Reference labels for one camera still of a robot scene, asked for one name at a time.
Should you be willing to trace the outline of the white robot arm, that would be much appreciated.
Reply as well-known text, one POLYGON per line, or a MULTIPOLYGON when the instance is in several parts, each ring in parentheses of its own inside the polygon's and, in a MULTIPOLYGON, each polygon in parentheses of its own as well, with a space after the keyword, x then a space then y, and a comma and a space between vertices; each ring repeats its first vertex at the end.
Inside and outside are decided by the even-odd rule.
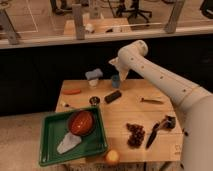
POLYGON ((136 40, 109 61, 124 81, 130 70, 167 95, 186 115, 180 171, 213 171, 213 93, 147 60, 148 46, 136 40))

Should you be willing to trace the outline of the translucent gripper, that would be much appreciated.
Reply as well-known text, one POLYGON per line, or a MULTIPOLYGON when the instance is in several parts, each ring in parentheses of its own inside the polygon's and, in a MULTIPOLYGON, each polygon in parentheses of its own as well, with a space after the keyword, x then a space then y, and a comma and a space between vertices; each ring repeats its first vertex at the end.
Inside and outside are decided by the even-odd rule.
POLYGON ((124 81, 129 73, 129 68, 120 60, 119 57, 113 58, 109 61, 109 64, 114 66, 119 73, 121 81, 124 81))

